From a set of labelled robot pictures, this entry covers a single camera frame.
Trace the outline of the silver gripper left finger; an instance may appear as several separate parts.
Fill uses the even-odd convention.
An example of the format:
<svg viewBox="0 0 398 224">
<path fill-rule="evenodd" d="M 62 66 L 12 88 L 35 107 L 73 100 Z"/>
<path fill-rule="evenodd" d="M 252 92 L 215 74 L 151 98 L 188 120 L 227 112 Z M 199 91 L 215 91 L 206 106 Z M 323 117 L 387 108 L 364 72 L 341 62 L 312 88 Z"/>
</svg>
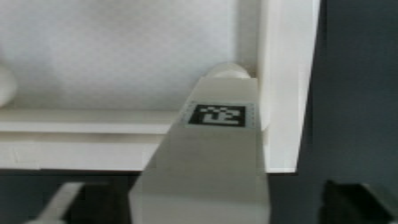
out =
<svg viewBox="0 0 398 224">
<path fill-rule="evenodd" d="M 126 192 L 108 183 L 66 182 L 23 224 L 131 224 Z"/>
</svg>

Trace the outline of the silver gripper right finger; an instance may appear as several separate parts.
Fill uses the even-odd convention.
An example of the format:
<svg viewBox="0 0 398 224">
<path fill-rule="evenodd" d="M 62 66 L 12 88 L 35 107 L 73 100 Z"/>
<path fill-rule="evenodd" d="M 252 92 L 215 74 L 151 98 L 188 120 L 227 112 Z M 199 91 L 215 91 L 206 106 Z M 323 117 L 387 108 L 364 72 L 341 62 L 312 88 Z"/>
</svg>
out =
<svg viewBox="0 0 398 224">
<path fill-rule="evenodd" d="M 327 181 L 321 224 L 398 224 L 398 195 L 380 186 Z"/>
</svg>

